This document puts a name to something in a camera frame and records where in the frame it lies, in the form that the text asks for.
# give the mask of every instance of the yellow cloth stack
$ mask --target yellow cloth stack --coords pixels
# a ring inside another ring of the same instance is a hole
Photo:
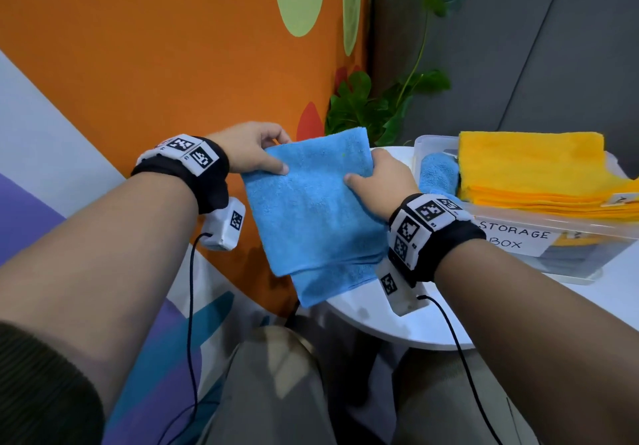
[[[478,205],[639,221],[639,179],[606,169],[598,133],[462,132],[459,172],[459,196]],[[618,195],[627,202],[611,205]]]

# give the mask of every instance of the plant stem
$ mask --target plant stem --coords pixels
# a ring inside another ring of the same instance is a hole
[[[426,21],[424,22],[424,38],[422,39],[422,47],[419,49],[419,55],[417,55],[417,61],[415,62],[413,69],[410,71],[410,75],[408,75],[408,78],[404,82],[404,86],[401,88],[401,92],[399,93],[399,97],[397,98],[397,106],[395,107],[395,109],[401,106],[401,96],[404,95],[404,91],[406,90],[406,87],[410,83],[410,79],[412,78],[413,73],[415,73],[415,70],[417,70],[417,66],[419,65],[419,62],[422,59],[422,55],[424,54],[424,46],[426,46],[427,33],[428,33],[428,11],[426,12]]]

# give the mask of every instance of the wristband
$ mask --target wristband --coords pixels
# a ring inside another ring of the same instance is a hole
[[[131,175],[154,172],[179,177],[196,197],[200,215],[226,208],[229,159],[218,144],[186,134],[172,137],[146,151]]]
[[[486,239],[472,215],[443,195],[411,195],[388,224],[388,259],[411,287],[432,281],[443,257],[459,244]]]

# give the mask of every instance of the person's right arm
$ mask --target person's right arm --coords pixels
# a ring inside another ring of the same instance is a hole
[[[418,193],[408,167],[375,150],[346,183],[388,219]],[[485,240],[451,250],[435,283],[545,444],[639,442],[639,333]]]

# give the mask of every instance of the transparent plastic container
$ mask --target transparent plastic container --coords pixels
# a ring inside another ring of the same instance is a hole
[[[419,182],[422,159],[434,152],[457,157],[459,138],[420,136],[415,140],[413,175]],[[626,177],[606,153],[608,170]],[[639,239],[639,224],[612,223],[464,203],[493,244],[564,283],[587,285],[603,266]]]

